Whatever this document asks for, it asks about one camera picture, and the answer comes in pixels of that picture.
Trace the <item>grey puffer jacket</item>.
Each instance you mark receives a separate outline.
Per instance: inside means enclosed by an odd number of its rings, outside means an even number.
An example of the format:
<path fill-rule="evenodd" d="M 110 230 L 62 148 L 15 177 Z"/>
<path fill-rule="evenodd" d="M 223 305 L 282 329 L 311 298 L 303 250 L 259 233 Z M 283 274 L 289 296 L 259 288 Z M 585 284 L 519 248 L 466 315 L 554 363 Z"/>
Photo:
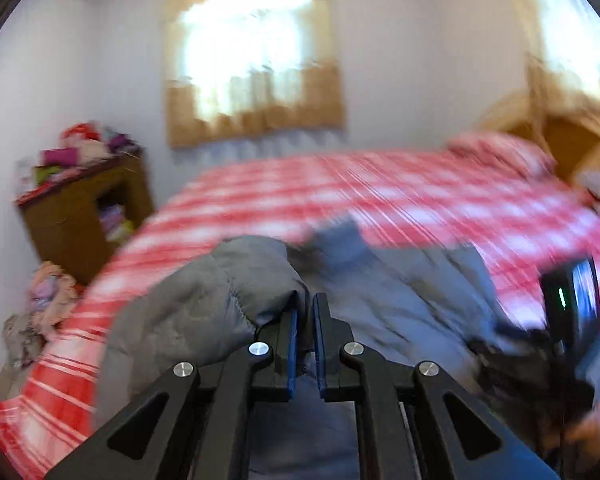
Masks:
<path fill-rule="evenodd" d="M 121 309 L 76 479 L 555 479 L 592 408 L 588 259 L 506 318 L 469 245 L 374 249 L 351 222 L 241 236 Z"/>

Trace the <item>pile of clothes on floor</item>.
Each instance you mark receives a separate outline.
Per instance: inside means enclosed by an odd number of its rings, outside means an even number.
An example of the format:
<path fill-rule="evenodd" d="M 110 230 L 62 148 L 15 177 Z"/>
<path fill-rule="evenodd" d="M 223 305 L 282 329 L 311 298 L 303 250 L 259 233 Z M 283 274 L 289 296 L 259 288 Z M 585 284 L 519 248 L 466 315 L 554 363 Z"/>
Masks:
<path fill-rule="evenodd" d="M 50 261 L 43 262 L 35 271 L 29 296 L 32 326 L 46 338 L 70 316 L 79 300 L 76 280 Z"/>

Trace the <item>folded clothes on desk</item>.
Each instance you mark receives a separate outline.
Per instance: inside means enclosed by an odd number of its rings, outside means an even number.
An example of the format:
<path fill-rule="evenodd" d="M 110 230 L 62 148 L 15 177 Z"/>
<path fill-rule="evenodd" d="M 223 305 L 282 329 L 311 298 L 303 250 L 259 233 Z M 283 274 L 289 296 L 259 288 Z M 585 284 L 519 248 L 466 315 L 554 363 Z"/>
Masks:
<path fill-rule="evenodd" d="M 59 145 L 58 148 L 43 150 L 38 163 L 32 167 L 35 185 L 44 185 L 67 170 L 83 169 L 95 162 L 138 148 L 137 143 L 126 133 L 96 125 L 102 138 L 100 142 L 83 141 L 77 148 L 62 148 Z"/>

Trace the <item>red plaid bed sheet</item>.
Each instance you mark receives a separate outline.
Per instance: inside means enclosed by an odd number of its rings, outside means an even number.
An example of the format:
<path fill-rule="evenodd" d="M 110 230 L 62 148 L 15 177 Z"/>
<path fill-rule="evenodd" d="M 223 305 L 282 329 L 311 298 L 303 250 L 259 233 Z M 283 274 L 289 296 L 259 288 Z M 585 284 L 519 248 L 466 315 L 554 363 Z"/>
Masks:
<path fill-rule="evenodd" d="M 95 382 L 114 315 L 221 240 L 296 242 L 350 217 L 372 246 L 480 252 L 516 321 L 539 319 L 542 266 L 588 252 L 600 280 L 600 217 L 556 177 L 536 179 L 451 152 L 358 152 L 257 160 L 210 170 L 149 217 L 87 287 L 31 370 L 0 402 L 0 449 L 39 479 L 92 432 Z"/>

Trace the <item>grey patterned cloth on floor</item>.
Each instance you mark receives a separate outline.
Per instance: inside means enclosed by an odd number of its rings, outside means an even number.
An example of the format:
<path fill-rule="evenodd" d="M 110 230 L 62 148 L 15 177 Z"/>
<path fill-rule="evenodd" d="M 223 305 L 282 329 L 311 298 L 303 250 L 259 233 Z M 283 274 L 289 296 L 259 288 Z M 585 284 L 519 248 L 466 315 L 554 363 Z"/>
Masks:
<path fill-rule="evenodd" d="M 13 314 L 4 323 L 3 340 L 8 362 L 16 370 L 23 370 L 33 364 L 42 353 L 46 339 L 39 334 L 27 313 Z"/>

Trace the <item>pink floral pillow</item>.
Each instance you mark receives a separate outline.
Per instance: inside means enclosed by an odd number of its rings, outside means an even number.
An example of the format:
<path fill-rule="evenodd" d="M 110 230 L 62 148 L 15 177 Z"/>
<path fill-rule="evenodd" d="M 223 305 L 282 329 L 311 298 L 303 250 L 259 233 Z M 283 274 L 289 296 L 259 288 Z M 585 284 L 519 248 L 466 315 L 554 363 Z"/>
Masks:
<path fill-rule="evenodd" d="M 542 179 L 555 173 L 556 160 L 536 144 L 509 133 L 463 133 L 446 147 L 453 153 L 477 159 L 483 165 L 514 172 L 525 179 Z"/>

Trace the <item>wooden headboard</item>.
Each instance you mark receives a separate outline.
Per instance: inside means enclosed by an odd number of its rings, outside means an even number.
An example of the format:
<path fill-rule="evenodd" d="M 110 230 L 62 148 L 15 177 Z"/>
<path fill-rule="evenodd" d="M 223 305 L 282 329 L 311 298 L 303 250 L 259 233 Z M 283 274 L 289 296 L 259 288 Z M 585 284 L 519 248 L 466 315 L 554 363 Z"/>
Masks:
<path fill-rule="evenodd" d="M 573 183 L 585 170 L 600 171 L 600 110 L 547 113 L 524 90 L 495 102 L 478 119 L 478 130 L 512 134 L 539 145 L 556 160 L 558 178 Z"/>

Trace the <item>brown wooden desk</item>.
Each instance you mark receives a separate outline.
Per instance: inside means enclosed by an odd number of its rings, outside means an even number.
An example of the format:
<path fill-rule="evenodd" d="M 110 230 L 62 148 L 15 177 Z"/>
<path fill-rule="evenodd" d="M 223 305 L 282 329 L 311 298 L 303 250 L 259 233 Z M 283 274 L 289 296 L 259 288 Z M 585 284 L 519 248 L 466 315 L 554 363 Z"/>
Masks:
<path fill-rule="evenodd" d="M 90 284 L 119 247 L 107 240 L 100 211 L 120 205 L 134 229 L 154 212 L 144 150 L 132 148 L 96 162 L 37 188 L 16 204 L 40 259 L 61 266 L 78 283 Z"/>

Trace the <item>beige side curtain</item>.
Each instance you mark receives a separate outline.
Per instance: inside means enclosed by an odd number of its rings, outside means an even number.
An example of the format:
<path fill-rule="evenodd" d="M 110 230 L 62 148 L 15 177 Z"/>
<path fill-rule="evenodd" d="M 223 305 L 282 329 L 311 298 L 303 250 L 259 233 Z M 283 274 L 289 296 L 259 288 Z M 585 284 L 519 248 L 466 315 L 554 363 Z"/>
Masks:
<path fill-rule="evenodd" d="M 529 87 L 552 115 L 600 114 L 600 16 L 588 0 L 514 0 Z"/>

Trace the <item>red box on desk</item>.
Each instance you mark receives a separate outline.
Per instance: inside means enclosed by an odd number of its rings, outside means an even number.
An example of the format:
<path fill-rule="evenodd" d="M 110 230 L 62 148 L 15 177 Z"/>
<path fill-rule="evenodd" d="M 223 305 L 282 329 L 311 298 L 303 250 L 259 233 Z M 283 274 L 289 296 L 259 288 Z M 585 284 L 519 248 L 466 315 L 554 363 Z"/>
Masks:
<path fill-rule="evenodd" d="M 102 138 L 94 122 L 82 122 L 64 130 L 59 136 L 62 148 L 77 148 L 83 141 L 100 142 Z"/>

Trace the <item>beige window curtain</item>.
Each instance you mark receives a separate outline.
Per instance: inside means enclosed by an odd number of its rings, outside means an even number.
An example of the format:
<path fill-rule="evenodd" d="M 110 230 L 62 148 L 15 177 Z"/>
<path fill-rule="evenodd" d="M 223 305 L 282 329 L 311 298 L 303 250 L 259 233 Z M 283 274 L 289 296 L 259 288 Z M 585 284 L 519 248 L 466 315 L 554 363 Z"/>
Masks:
<path fill-rule="evenodd" d="M 164 0 L 171 148 L 343 128 L 330 0 Z"/>

